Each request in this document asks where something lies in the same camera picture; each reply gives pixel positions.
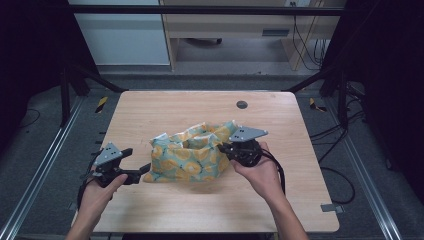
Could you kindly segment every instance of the black circular object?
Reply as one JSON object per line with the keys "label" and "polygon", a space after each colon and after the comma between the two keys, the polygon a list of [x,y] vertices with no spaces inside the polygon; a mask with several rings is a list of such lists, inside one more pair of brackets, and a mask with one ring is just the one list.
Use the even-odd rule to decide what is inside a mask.
{"label": "black circular object", "polygon": [[240,109],[245,109],[245,108],[247,108],[247,102],[245,102],[245,101],[238,101],[237,102],[237,107],[238,108],[240,108]]}

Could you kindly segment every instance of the yellow cloth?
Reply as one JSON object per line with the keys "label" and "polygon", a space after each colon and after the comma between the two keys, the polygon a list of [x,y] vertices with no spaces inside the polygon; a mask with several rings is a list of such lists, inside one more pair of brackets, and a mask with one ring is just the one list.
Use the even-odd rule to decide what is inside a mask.
{"label": "yellow cloth", "polygon": [[204,182],[219,177],[229,160],[217,145],[228,142],[237,128],[234,121],[221,125],[200,123],[173,136],[164,133],[153,138],[152,169],[143,181]]}

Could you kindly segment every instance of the metal rail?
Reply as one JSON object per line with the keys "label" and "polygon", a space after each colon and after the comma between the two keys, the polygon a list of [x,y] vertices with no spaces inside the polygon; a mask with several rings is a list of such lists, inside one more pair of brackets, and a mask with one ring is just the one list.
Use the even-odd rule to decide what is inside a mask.
{"label": "metal rail", "polygon": [[138,6],[138,5],[56,5],[49,11],[70,10],[73,13],[95,14],[220,14],[220,15],[291,15],[291,16],[357,16],[364,9],[318,7],[263,6]]}

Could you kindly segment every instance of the tabletop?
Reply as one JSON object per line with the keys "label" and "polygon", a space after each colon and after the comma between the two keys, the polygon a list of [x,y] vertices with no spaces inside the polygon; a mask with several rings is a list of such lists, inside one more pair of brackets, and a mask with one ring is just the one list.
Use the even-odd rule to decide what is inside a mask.
{"label": "tabletop", "polygon": [[[245,101],[247,108],[237,106]],[[121,98],[103,146],[133,148],[121,168],[151,162],[149,140],[198,123],[237,124],[267,130],[265,141],[286,175],[286,194],[307,232],[339,228],[334,212],[323,212],[330,196],[294,94],[269,91],[128,91]],[[276,232],[271,211],[249,182],[230,165],[202,183],[122,186],[95,232]]]}

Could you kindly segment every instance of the cloth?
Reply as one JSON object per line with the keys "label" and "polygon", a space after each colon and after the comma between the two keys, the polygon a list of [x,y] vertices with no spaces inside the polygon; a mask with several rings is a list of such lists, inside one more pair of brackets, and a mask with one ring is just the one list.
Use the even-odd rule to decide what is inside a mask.
{"label": "cloth", "polygon": [[234,121],[221,125],[200,123],[184,132],[161,134],[152,140],[152,168],[144,182],[212,181],[228,167],[229,160],[218,149],[237,130]]}

